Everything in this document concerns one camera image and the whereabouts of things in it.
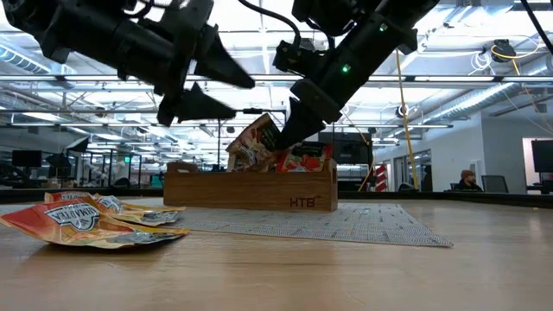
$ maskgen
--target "desk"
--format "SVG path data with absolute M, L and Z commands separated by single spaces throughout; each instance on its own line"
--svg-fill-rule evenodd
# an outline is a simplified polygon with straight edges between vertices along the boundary
M 2 310 L 550 309 L 553 211 L 398 204 L 455 247 L 192 232 L 113 252 L 46 245 L 0 226 Z

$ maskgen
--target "wooden box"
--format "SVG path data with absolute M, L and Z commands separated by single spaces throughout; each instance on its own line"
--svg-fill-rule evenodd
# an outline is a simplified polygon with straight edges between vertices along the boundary
M 331 212 L 338 207 L 336 174 L 334 161 L 320 173 L 190 173 L 182 169 L 181 163 L 169 163 L 163 203 L 166 206 Z

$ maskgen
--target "wall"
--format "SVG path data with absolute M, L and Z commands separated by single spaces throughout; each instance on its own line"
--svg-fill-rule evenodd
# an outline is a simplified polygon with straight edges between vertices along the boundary
M 482 129 L 486 172 L 489 175 L 503 175 L 509 193 L 526 194 L 523 138 L 551 138 L 552 135 L 525 118 L 484 118 Z
M 484 165 L 484 143 L 482 139 L 481 115 L 476 113 L 467 121 L 455 121 L 453 129 L 429 130 L 423 140 L 413 141 L 413 152 L 427 149 L 432 153 L 432 186 L 435 192 L 450 189 L 451 182 L 458 182 L 463 169 L 481 162 L 479 175 L 486 172 Z M 378 162 L 393 160 L 408 154 L 407 143 L 396 148 L 377 151 Z

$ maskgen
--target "ductwork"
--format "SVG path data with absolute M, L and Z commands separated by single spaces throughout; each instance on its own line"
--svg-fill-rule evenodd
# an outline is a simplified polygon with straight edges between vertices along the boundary
M 551 55 L 548 54 L 525 65 L 523 70 L 529 76 L 551 75 L 553 74 L 553 64 L 551 61 Z M 458 117 L 465 117 L 503 100 L 507 100 L 507 97 L 517 96 L 523 90 L 520 83 L 512 82 L 499 83 L 485 90 L 474 90 L 443 105 L 429 115 L 424 116 L 424 118 L 418 118 L 411 122 L 413 124 L 431 124 L 444 118 L 456 119 Z

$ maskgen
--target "gray mat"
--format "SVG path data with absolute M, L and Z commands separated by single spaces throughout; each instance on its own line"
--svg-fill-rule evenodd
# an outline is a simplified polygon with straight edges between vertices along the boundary
M 172 226 L 286 238 L 453 246 L 395 204 L 344 203 L 333 213 L 189 208 Z

